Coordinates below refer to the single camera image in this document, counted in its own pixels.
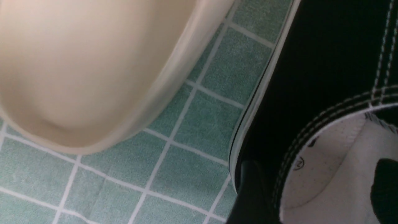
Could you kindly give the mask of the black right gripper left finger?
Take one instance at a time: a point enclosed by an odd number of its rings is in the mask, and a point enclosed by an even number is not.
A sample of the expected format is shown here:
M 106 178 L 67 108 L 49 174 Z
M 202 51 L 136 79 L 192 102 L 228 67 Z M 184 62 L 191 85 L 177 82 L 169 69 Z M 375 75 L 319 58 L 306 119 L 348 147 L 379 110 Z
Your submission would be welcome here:
M 244 161 L 241 165 L 241 182 L 238 195 L 227 224 L 279 224 L 273 213 L 262 169 L 256 161 Z

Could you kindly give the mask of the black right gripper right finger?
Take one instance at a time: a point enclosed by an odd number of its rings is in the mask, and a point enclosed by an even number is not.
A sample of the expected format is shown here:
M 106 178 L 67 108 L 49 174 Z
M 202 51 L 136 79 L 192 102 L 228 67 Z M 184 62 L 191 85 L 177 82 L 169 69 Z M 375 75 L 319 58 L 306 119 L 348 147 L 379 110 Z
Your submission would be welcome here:
M 377 162 L 370 194 L 371 204 L 381 224 L 398 223 L 398 162 L 382 158 Z

